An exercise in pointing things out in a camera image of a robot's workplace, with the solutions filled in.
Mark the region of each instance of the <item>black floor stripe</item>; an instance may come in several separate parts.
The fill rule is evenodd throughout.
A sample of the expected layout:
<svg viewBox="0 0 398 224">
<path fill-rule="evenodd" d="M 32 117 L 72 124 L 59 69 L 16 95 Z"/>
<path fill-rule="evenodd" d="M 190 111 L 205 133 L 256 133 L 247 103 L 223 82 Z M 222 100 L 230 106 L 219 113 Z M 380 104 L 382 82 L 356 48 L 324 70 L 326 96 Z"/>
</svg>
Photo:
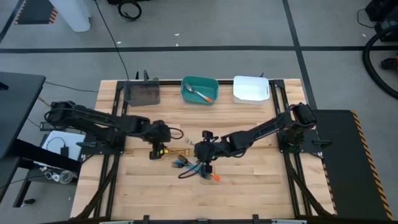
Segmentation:
<svg viewBox="0 0 398 224">
<path fill-rule="evenodd" d="M 300 48 L 299 37 L 297 36 L 297 31 L 294 26 L 292 12 L 290 11 L 290 6 L 289 6 L 289 3 L 287 2 L 287 0 L 282 0 L 282 2 L 283 2 L 285 13 L 286 13 L 286 18 L 287 18 L 287 23 L 288 23 L 289 29 L 290 29 L 290 34 L 292 35 L 292 40 L 293 40 L 293 44 L 295 47 L 298 65 L 300 67 L 301 75 L 303 78 L 305 92 L 307 93 L 307 98 L 308 98 L 307 103 L 311 106 L 311 108 L 313 110 L 315 110 L 317 108 L 317 104 L 315 103 L 315 97 L 313 95 L 310 77 L 308 76 L 307 67 L 305 66 L 303 52 Z"/>
<path fill-rule="evenodd" d="M 17 16 L 17 13 L 19 12 L 19 8 L 21 7 L 22 3 L 24 2 L 24 0 L 18 0 L 17 5 L 15 6 L 14 10 L 12 11 L 10 17 L 8 18 L 6 25 L 4 25 L 4 28 L 2 29 L 1 33 L 0 33 L 0 44 L 1 41 L 4 39 L 4 37 L 7 34 L 8 29 L 10 28 L 12 22 L 14 21 L 14 18 Z"/>
<path fill-rule="evenodd" d="M 186 52 L 186 51 L 362 51 L 362 46 L 187 46 L 187 47 L 120 47 L 120 52 Z M 398 50 L 398 46 L 374 46 L 372 50 Z M 0 49 L 0 54 L 47 53 L 106 53 L 116 52 L 114 47 L 49 48 L 49 49 Z"/>
</svg>

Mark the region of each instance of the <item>black mat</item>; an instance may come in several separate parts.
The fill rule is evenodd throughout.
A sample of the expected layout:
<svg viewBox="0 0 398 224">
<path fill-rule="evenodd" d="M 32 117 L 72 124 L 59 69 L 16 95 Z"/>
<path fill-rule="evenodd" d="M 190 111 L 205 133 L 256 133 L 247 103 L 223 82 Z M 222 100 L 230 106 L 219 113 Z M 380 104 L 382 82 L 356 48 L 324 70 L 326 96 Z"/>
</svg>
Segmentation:
<svg viewBox="0 0 398 224">
<path fill-rule="evenodd" d="M 348 110 L 314 110 L 338 217 L 392 220 L 391 210 L 363 138 L 358 117 Z"/>
<path fill-rule="evenodd" d="M 25 0 L 15 24 L 53 24 L 57 13 L 49 0 Z"/>
</svg>

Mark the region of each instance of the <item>orange object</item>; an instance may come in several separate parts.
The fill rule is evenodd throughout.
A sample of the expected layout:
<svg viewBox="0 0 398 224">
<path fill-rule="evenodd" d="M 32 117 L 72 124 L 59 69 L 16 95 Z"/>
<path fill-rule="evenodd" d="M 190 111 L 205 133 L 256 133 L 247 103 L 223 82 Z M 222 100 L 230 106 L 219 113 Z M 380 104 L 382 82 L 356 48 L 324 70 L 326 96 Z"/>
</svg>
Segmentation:
<svg viewBox="0 0 398 224">
<path fill-rule="evenodd" d="M 203 94 L 201 94 L 201 93 L 199 93 L 199 92 L 197 92 L 197 93 L 198 93 L 198 95 L 200 95 L 203 99 L 205 99 L 207 102 L 209 102 L 209 103 L 213 102 L 213 100 L 210 99 L 209 97 L 207 97 L 207 96 L 205 96 L 205 95 L 203 95 Z"/>
<path fill-rule="evenodd" d="M 217 174 L 211 174 L 211 175 L 213 176 L 213 178 L 214 178 L 215 180 L 217 180 L 217 181 L 220 180 L 220 177 L 219 177 Z"/>
</svg>

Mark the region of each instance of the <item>orange and black striped edge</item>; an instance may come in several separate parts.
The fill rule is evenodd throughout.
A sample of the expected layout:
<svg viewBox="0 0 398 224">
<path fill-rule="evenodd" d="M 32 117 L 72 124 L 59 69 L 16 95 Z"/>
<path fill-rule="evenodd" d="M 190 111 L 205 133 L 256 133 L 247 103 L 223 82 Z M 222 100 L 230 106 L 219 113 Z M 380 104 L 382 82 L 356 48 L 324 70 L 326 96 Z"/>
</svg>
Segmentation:
<svg viewBox="0 0 398 224">
<path fill-rule="evenodd" d="M 388 206 L 388 201 L 387 201 L 386 195 L 384 194 L 383 187 L 381 186 L 381 181 L 377 174 L 376 167 L 374 166 L 372 155 L 369 151 L 368 144 L 366 143 L 365 136 L 364 136 L 362 128 L 361 128 L 361 124 L 359 123 L 358 115 L 353 110 L 351 110 L 351 112 L 354 116 L 354 120 L 356 123 L 356 127 L 358 128 L 359 135 L 361 136 L 363 148 L 365 149 L 366 157 L 368 157 L 369 165 L 373 172 L 374 181 L 377 185 L 377 189 L 379 190 L 380 198 L 383 201 L 384 208 L 386 209 L 387 217 L 392 220 L 391 209 L 390 209 L 390 206 Z"/>
<path fill-rule="evenodd" d="M 15 25 L 18 25 L 19 16 L 21 15 L 22 11 L 24 10 L 26 2 L 27 2 L 27 0 L 25 0 L 24 3 L 22 3 L 21 8 L 19 9 L 18 15 L 17 15 L 17 17 L 15 19 L 15 22 L 14 22 Z"/>
<path fill-rule="evenodd" d="M 49 24 L 53 24 L 54 23 L 55 18 L 57 17 L 57 15 L 58 15 L 58 11 L 55 8 L 53 8 L 52 12 L 51 12 Z"/>
<path fill-rule="evenodd" d="M 336 210 L 336 203 L 333 200 L 333 194 L 331 193 L 331 186 L 330 186 L 330 180 L 328 177 L 328 171 L 326 171 L 326 165 L 322 160 L 322 164 L 323 164 L 323 171 L 325 172 L 325 177 L 326 177 L 326 182 L 328 184 L 328 188 L 329 188 L 329 194 L 330 194 L 330 199 L 331 199 L 331 204 L 333 205 L 333 209 L 335 210 L 335 215 L 337 215 L 337 210 Z"/>
</svg>

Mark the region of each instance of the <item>white bucket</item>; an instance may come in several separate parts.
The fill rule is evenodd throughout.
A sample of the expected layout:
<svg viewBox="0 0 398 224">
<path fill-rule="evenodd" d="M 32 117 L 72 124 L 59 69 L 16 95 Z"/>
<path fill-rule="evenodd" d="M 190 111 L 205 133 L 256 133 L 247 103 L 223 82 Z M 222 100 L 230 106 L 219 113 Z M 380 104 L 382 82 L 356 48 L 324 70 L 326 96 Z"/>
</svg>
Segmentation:
<svg viewBox="0 0 398 224">
<path fill-rule="evenodd" d="M 261 105 L 269 99 L 269 82 L 262 77 L 234 77 L 234 102 Z"/>
</svg>

